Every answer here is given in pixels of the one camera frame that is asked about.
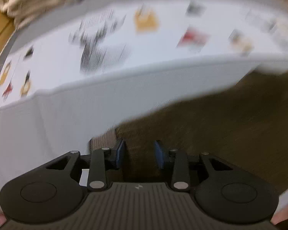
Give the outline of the olive corduroy pants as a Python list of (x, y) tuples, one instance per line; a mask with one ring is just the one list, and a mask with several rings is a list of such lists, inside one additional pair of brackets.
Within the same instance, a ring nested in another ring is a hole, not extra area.
[(113, 127), (89, 149), (125, 140), (134, 182), (159, 175), (154, 142), (190, 155), (209, 152), (274, 185), (288, 189), (288, 72), (253, 71), (221, 92), (184, 100)]

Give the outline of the grey bed sheet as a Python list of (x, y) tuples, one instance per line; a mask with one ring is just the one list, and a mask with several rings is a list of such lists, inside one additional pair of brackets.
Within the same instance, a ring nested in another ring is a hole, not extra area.
[[(23, 47), (56, 26), (109, 5), (146, 0), (81, 0), (45, 14), (15, 33), (2, 54)], [(277, 0), (239, 0), (288, 14)], [(221, 92), (247, 74), (288, 72), (288, 57), (184, 59), (141, 72), (128, 70), (54, 91), (41, 91), (0, 107), (0, 189), (69, 151), (89, 153), (89, 142), (123, 122), (149, 115), (176, 102)]]

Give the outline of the white printed deer cloth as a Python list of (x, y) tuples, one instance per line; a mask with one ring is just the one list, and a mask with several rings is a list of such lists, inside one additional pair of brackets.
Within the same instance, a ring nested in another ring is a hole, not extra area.
[(239, 0), (146, 0), (87, 13), (0, 64), (0, 107), (184, 59), (288, 57), (288, 14)]

